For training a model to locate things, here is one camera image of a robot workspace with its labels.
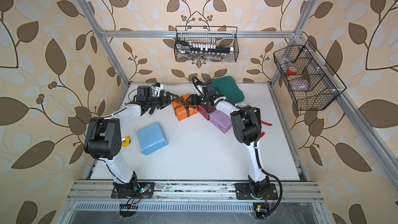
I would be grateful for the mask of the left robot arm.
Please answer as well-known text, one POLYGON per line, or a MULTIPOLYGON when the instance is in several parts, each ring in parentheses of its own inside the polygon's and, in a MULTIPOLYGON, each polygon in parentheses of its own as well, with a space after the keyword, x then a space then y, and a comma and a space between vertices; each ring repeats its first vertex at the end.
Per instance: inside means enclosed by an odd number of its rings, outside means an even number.
POLYGON ((163 109, 178 99, 178 95, 166 92, 159 83, 138 86, 136 95, 125 108, 106 117, 93 117, 89 121, 84 144, 85 153, 106 165, 114 178, 114 190, 129 194, 144 192, 137 182, 135 172, 127 165, 123 155, 121 128, 133 119, 149 111, 163 109))

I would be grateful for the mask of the red ribbon bow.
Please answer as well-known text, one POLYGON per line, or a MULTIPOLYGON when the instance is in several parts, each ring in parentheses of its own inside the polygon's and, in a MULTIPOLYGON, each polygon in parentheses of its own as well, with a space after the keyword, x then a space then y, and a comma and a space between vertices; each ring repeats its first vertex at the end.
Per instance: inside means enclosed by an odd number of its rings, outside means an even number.
MULTIPOLYGON (((261 124, 262 124, 262 125, 265 125, 265 126, 268 126, 268 127, 271 127, 271 126, 272 126, 271 123, 268 123, 268 122, 265 122, 265 121, 262 121, 262 120, 261 120, 261 124)), ((260 137, 262 138, 262 137, 264 137, 264 135, 265 135, 265 132, 262 131, 260 137)))

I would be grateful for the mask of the socket set rail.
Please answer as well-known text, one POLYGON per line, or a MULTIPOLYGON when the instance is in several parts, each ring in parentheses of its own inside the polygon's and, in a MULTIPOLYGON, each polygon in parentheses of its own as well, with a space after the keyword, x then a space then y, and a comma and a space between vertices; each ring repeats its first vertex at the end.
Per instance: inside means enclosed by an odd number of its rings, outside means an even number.
POLYGON ((197 44, 192 41, 175 41, 174 49, 181 55, 187 54, 233 54, 234 47, 220 47, 212 44, 197 44))

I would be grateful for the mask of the dark red gift box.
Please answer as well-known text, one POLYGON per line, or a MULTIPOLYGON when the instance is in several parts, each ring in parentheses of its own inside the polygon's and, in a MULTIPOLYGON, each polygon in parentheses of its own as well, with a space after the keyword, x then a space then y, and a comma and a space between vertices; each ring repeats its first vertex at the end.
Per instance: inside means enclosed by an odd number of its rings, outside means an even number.
POLYGON ((210 116, 211 116, 212 112, 208 113, 206 111, 205 105, 198 106, 198 113, 200 113, 207 121, 210 121, 210 116))

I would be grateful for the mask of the purple gift box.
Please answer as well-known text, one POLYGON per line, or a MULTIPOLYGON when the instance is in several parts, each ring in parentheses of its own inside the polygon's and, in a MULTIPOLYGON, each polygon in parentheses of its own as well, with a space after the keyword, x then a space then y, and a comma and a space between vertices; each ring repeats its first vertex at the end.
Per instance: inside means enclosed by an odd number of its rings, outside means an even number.
POLYGON ((219 110, 209 114, 209 121, 224 134, 232 128, 231 117, 219 110))

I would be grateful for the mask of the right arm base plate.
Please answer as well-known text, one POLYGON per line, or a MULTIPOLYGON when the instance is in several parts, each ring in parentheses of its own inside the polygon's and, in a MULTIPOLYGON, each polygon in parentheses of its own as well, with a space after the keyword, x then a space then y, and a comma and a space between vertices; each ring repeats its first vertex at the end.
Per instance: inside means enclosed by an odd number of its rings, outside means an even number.
POLYGON ((275 184, 259 188, 251 183, 236 183, 236 198, 238 200, 277 200, 278 193, 275 184))

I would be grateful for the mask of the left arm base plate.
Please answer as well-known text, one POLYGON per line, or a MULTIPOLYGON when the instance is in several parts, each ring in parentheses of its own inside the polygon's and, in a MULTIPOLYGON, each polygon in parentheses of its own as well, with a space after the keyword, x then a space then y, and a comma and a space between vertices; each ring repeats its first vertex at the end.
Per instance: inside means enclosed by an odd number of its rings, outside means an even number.
POLYGON ((133 197, 151 198, 154 193, 155 183, 153 182, 133 182, 130 184, 117 184, 113 182, 111 198, 130 199, 133 197))

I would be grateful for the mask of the green plastic tool case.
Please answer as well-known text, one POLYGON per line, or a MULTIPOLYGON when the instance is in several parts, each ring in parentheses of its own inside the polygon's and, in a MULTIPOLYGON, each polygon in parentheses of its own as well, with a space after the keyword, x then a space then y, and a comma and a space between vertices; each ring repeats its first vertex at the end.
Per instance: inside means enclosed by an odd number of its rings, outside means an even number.
POLYGON ((245 96, 243 92, 237 86, 234 78, 232 76, 221 77, 217 79, 213 79, 212 85, 214 89, 219 93, 225 96, 228 100, 234 103, 243 102, 245 96))

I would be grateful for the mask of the blue gift box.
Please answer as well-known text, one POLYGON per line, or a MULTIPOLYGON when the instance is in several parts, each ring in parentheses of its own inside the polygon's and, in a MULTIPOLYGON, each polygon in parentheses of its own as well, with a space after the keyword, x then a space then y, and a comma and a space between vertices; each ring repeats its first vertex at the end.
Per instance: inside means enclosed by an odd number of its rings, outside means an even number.
POLYGON ((158 122, 137 131, 137 137, 146 156, 169 144, 158 122))

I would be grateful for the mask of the red object in basket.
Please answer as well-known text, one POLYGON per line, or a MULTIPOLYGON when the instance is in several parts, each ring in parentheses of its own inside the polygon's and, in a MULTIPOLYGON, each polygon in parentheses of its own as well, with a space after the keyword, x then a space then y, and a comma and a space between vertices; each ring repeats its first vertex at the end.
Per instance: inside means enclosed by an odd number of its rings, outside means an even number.
POLYGON ((298 68, 295 66, 289 66, 287 68, 287 74, 288 75, 296 75, 298 73, 298 68))

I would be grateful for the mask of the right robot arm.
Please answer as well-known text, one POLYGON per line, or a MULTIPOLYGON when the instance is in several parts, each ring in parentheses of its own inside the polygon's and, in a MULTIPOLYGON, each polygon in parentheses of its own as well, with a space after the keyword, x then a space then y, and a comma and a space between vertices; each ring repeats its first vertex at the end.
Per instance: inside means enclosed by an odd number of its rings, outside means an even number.
POLYGON ((248 175, 250 193, 256 199, 263 198, 271 187, 269 179, 273 178, 277 182, 280 180, 262 168, 259 149, 262 133, 260 109, 250 105, 238 105, 230 101, 224 95, 218 94, 210 81, 203 83, 195 76, 191 81, 197 94, 189 96, 189 104, 203 105, 207 114, 218 110, 230 116, 235 138, 245 145, 251 161, 248 175))

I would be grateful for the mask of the aluminium front rail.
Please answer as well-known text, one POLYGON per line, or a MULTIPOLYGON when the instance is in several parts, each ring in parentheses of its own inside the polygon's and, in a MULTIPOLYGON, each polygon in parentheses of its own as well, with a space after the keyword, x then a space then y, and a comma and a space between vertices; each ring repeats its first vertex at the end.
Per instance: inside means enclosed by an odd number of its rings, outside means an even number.
MULTIPOLYGON (((191 202, 269 202, 277 201, 280 190, 278 184, 263 198, 253 198, 244 181, 176 181, 154 180, 153 186, 144 193, 144 200, 152 201, 191 201, 191 202)), ((313 182, 284 181, 282 183, 282 203, 324 203, 318 184, 313 182)), ((73 184, 67 200, 117 201, 128 199, 115 190, 112 180, 77 180, 73 184)))

